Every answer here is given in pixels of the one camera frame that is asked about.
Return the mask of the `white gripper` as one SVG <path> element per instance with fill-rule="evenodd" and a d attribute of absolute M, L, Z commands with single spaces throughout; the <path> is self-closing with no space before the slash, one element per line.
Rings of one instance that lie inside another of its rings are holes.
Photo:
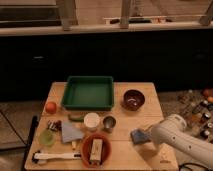
<path fill-rule="evenodd" d="M 143 134 L 143 143 L 152 143 L 156 152 L 159 152 L 162 149 L 162 145 L 154 140 L 154 136 L 152 135 L 152 125 L 142 125 L 139 127 L 139 131 Z"/>

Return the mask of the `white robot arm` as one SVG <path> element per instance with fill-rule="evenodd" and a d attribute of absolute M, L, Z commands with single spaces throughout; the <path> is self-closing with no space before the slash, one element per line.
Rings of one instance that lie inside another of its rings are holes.
<path fill-rule="evenodd" d="M 213 169 L 213 144 L 186 134 L 186 127 L 187 123 L 182 116 L 171 114 L 160 122 L 141 129 L 141 132 L 154 144 L 168 144 Z"/>

